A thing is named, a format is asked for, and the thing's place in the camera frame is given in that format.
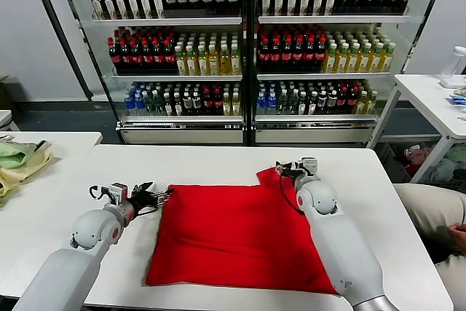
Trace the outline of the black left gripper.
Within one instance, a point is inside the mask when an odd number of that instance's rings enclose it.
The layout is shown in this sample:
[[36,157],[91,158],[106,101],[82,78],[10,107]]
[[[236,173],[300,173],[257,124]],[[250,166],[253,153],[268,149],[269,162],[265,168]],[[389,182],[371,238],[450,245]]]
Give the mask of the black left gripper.
[[133,187],[131,196],[127,201],[132,205],[134,210],[134,217],[143,215],[142,210],[151,208],[153,211],[157,210],[157,205],[164,205],[173,195],[174,189],[167,188],[163,192],[152,193],[149,188],[153,182],[145,182],[136,184]]

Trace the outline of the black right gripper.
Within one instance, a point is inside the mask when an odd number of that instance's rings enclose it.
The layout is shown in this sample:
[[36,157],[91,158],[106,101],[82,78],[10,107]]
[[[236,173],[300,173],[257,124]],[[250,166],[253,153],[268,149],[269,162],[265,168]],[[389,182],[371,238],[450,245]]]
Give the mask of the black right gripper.
[[281,163],[276,161],[275,167],[275,170],[280,176],[288,176],[290,178],[296,179],[303,174],[303,169],[301,168],[301,164],[299,162]]

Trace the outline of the person's hand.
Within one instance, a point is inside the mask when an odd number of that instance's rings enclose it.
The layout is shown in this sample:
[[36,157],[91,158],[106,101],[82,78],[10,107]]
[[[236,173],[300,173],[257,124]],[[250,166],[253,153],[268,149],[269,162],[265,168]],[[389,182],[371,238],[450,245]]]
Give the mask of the person's hand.
[[462,252],[466,252],[466,225],[454,224],[448,228],[448,232]]

